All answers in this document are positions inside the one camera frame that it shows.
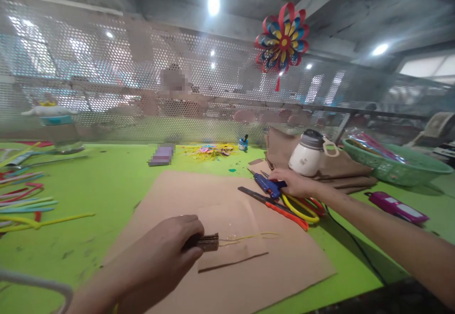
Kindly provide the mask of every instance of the green table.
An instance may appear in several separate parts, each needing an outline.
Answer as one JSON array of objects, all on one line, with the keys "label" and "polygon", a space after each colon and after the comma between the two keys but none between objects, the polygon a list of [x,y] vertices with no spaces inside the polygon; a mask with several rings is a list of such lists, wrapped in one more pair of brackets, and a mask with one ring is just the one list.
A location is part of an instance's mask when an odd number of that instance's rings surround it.
[{"label": "green table", "polygon": [[[23,146],[0,144],[0,148],[19,147]],[[45,185],[40,196],[53,196],[59,201],[54,211],[43,213],[43,220],[87,212],[94,212],[96,216],[45,226],[38,231],[8,233],[0,240],[0,267],[65,282],[77,288],[99,268],[108,247],[162,171],[174,169],[251,177],[246,169],[247,163],[264,157],[263,151],[257,148],[204,163],[195,163],[189,156],[176,154],[170,166],[149,167],[147,160],[155,148],[156,145],[91,144],[82,152],[89,154],[90,158],[35,167],[34,171],[49,174],[39,179]],[[177,153],[182,151],[183,148],[178,146]],[[379,183],[373,191],[385,191],[427,214],[431,218],[427,230],[455,243],[455,221],[451,217],[455,213],[455,194],[449,191],[454,181],[453,176],[444,176],[433,182],[434,189],[422,186],[412,192]],[[0,193],[18,188],[3,188]],[[354,194],[354,197],[372,205],[362,193]],[[363,234],[336,213],[333,215],[359,239],[388,282],[407,277],[404,270]],[[332,260],[338,274],[262,313],[304,313],[381,287],[357,246],[334,222],[325,219],[309,233]],[[48,314],[61,301],[58,294],[47,290],[0,282],[0,307],[9,314]]]}]

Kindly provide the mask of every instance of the metal mesh partition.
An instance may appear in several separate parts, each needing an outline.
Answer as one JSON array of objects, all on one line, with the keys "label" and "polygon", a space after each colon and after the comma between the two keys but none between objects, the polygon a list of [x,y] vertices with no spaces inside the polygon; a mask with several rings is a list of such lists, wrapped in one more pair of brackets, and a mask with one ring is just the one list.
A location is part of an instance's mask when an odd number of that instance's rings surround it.
[{"label": "metal mesh partition", "polygon": [[455,108],[442,84],[312,55],[275,92],[277,75],[261,72],[253,43],[39,0],[0,2],[3,138],[42,138],[37,119],[20,113],[49,99],[79,111],[85,140],[142,142],[247,133],[256,143],[270,126],[336,139],[356,117],[420,130]]}]

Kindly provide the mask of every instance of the red paper flower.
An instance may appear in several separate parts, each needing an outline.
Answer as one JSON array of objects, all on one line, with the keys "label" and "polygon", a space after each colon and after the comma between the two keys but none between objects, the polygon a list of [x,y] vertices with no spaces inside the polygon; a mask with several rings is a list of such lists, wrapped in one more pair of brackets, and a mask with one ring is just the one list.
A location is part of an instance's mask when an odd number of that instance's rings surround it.
[{"label": "red paper flower", "polygon": [[[286,9],[288,20],[284,20]],[[302,54],[308,50],[308,42],[303,40],[309,34],[309,26],[303,24],[305,16],[304,9],[295,14],[294,5],[288,2],[281,8],[278,18],[271,15],[262,22],[264,32],[257,36],[256,46],[265,50],[257,55],[256,62],[263,66],[264,72],[275,70],[278,73],[275,91],[280,90],[280,75],[287,73],[289,66],[298,66]]]}]

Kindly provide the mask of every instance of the white water bottle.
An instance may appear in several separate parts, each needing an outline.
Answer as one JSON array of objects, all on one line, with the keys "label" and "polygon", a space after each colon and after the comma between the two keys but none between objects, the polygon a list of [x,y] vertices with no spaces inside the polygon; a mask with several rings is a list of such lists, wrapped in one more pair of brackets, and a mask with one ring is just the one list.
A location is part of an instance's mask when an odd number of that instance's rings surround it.
[{"label": "white water bottle", "polygon": [[[329,154],[327,146],[333,145],[335,153]],[[289,160],[289,168],[303,176],[314,176],[319,170],[323,155],[337,157],[340,152],[333,142],[324,138],[321,133],[313,129],[307,129]]]}]

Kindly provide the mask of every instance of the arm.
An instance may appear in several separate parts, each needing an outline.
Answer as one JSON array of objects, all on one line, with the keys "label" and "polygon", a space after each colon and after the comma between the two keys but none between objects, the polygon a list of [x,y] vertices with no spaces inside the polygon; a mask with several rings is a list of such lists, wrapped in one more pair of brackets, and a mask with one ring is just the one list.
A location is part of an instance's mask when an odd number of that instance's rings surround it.
[{"label": "arm", "polygon": [[455,309],[455,246],[423,229],[364,204],[333,187],[291,170],[270,179],[286,181],[285,193],[315,197],[345,218],[451,309]]},{"label": "arm", "polygon": [[182,251],[194,234],[204,234],[196,215],[169,218],[96,273],[77,291],[67,314],[144,313],[179,284],[202,256],[202,249]]}]

